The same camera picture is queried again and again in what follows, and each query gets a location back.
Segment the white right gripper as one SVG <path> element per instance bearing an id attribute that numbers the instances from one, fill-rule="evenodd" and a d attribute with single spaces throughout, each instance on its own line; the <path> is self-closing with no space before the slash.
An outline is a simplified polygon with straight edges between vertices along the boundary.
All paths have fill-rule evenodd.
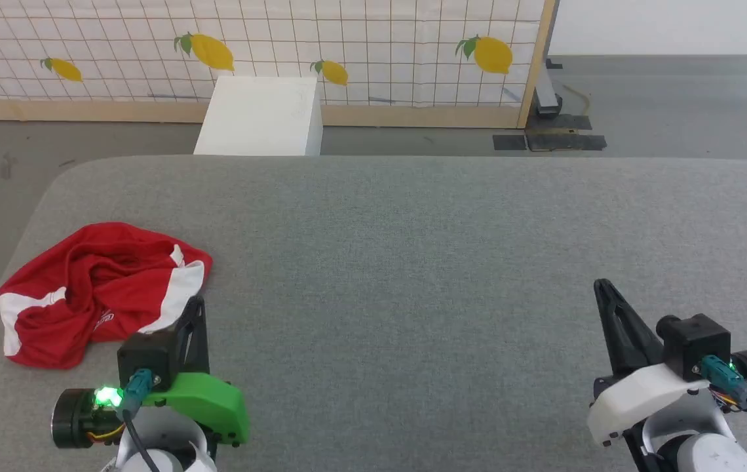
<path id="1" fill-rule="evenodd" d="M 593 441 L 612 441 L 614 434 L 622 435 L 638 423 L 644 448 L 677 433 L 709 432 L 708 382 L 686 382 L 659 364 L 662 342 L 612 281 L 595 280 L 593 290 L 612 373 L 633 372 L 604 389 L 589 408 L 587 427 Z"/>

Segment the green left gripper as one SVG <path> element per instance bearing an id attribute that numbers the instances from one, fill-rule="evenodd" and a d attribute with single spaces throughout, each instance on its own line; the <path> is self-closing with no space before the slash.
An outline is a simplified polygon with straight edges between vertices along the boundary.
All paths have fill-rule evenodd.
<path id="1" fill-rule="evenodd" d="M 145 407 L 169 407 L 196 422 L 214 443 L 239 447 L 250 441 L 250 415 L 238 388 L 212 376 L 208 326 L 202 296 L 192 296 L 178 320 L 177 366 L 167 391 L 153 391 Z"/>

